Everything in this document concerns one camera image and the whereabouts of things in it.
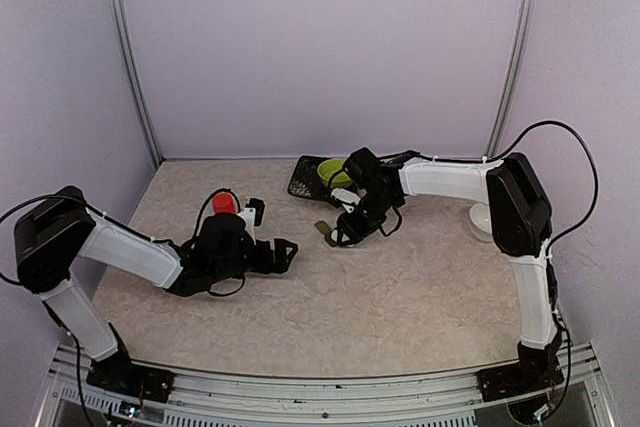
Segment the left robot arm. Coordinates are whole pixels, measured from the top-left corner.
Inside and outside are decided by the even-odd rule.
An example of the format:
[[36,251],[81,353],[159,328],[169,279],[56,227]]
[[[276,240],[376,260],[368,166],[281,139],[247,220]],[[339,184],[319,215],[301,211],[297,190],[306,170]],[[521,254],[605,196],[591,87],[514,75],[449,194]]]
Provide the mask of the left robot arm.
[[146,236],[90,205],[75,186],[30,199],[16,207],[20,218],[13,238],[16,284],[36,295],[53,318],[75,337],[89,357],[101,362],[102,377],[121,392],[140,381],[137,365],[128,360],[117,332],[97,313],[71,266],[78,258],[109,265],[145,279],[179,297],[214,296],[217,283],[249,274],[281,275],[298,252],[282,238],[259,240],[264,203],[241,204],[228,188],[210,194],[202,205],[189,239]]

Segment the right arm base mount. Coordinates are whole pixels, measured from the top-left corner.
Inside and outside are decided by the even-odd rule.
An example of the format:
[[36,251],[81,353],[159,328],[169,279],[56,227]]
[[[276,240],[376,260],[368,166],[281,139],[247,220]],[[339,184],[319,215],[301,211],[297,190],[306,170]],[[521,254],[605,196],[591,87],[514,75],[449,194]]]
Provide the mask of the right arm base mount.
[[484,402],[520,396],[564,382],[557,359],[550,364],[525,361],[481,369],[476,376]]

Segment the green pill organizer box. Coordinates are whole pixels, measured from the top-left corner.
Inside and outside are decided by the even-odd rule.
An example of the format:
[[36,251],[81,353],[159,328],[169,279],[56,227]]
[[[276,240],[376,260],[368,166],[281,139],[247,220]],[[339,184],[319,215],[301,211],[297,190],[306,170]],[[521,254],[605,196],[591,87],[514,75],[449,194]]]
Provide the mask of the green pill organizer box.
[[337,232],[334,227],[331,227],[326,221],[318,220],[314,223],[316,230],[323,236],[324,241],[330,247],[337,247]]

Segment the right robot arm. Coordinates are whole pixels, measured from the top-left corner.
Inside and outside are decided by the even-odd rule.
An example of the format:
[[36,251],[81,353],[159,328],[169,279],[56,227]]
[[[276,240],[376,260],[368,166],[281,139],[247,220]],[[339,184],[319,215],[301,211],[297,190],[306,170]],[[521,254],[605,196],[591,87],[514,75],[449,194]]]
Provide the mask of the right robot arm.
[[511,370],[512,383],[531,391],[546,379],[562,338],[549,278],[552,207],[526,156],[445,161],[423,160],[409,151],[383,160],[363,147],[347,157],[342,169],[364,194],[344,201],[343,213],[326,236],[335,246],[350,247],[381,232],[387,213],[397,212],[408,196],[468,200],[474,211],[488,214],[483,230],[508,258],[520,307],[520,361]]

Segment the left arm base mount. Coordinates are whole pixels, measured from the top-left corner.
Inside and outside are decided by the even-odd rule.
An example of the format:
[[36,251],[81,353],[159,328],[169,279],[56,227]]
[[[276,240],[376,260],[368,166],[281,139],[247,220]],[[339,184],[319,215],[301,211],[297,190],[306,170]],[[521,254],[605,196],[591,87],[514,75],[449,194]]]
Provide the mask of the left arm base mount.
[[143,401],[167,403],[175,374],[169,370],[143,366],[130,360],[93,361],[86,381],[105,391]]

